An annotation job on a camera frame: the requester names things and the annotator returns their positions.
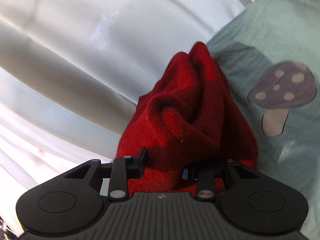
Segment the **black plastic part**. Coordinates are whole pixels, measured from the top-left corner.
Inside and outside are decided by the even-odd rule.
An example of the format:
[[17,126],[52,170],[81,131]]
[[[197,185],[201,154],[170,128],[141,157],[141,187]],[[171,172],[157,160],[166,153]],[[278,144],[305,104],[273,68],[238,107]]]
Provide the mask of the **black plastic part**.
[[[127,179],[141,178],[146,160],[147,149],[142,147],[136,156],[116,158],[114,163],[83,163],[23,194],[16,204],[18,219],[25,230],[43,236],[82,230],[99,218],[109,202],[128,199]],[[104,178],[110,178],[107,198],[99,194]],[[113,198],[114,190],[125,195]]]
[[[113,161],[112,172],[109,181],[108,199],[110,201],[120,201],[129,198],[128,183],[127,183],[127,171],[126,160],[124,157],[116,158]],[[113,192],[121,191],[124,196],[115,198],[112,196]]]
[[189,192],[135,192],[111,203],[89,228],[65,237],[25,233],[20,240],[306,240],[298,232],[258,236],[234,227],[212,202]]
[[[242,179],[237,172],[241,169],[252,178]],[[220,207],[230,222],[257,234],[300,230],[308,215],[308,202],[300,192],[240,163],[228,163],[227,172],[229,189]]]
[[100,160],[88,161],[23,194],[16,204],[23,228],[41,235],[64,235],[94,222],[104,207],[99,192],[90,187],[99,165]]
[[114,163],[91,160],[26,192],[16,207],[28,231],[20,239],[305,239],[297,233],[308,214],[303,195],[237,162],[185,169],[186,179],[197,178],[196,193],[214,193],[214,178],[222,178],[223,195],[136,192],[129,198],[127,180],[143,176],[146,160],[145,147]]

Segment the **metal screw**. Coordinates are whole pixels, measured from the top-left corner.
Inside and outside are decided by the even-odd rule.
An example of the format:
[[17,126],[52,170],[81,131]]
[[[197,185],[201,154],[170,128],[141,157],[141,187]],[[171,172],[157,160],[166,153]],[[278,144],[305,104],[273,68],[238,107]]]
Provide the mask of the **metal screw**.
[[114,190],[114,191],[110,192],[110,196],[113,198],[122,198],[125,195],[126,194],[123,190]]
[[201,190],[198,192],[198,196],[201,198],[210,198],[213,197],[213,192],[210,190]]

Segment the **light blue fabric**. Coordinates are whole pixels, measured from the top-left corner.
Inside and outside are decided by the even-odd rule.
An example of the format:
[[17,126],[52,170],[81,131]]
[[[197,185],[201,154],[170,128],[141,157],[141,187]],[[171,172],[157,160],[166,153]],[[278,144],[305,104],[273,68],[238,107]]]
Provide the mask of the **light blue fabric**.
[[278,137],[264,134],[261,120],[267,109],[247,98],[265,71],[283,61],[305,64],[320,89],[320,0],[260,0],[207,46],[257,138],[258,169],[307,198],[309,214],[301,232],[320,239],[320,95],[290,108]]

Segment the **white fabric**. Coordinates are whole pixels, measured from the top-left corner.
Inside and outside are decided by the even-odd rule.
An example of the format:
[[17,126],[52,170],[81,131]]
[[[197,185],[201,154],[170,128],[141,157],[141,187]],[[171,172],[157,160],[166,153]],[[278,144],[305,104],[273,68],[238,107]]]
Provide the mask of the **white fabric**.
[[0,214],[13,231],[21,194],[86,160],[111,161],[170,58],[248,1],[0,0]]

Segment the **red towel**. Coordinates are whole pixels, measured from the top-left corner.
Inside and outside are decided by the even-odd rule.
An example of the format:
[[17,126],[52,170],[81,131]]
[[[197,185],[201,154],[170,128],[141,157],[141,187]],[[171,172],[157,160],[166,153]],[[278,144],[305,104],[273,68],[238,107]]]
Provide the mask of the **red towel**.
[[230,98],[228,82],[205,44],[189,55],[179,52],[153,90],[141,96],[116,156],[148,149],[142,179],[128,181],[134,191],[191,191],[195,181],[182,179],[187,163],[234,159],[256,168],[255,137]]

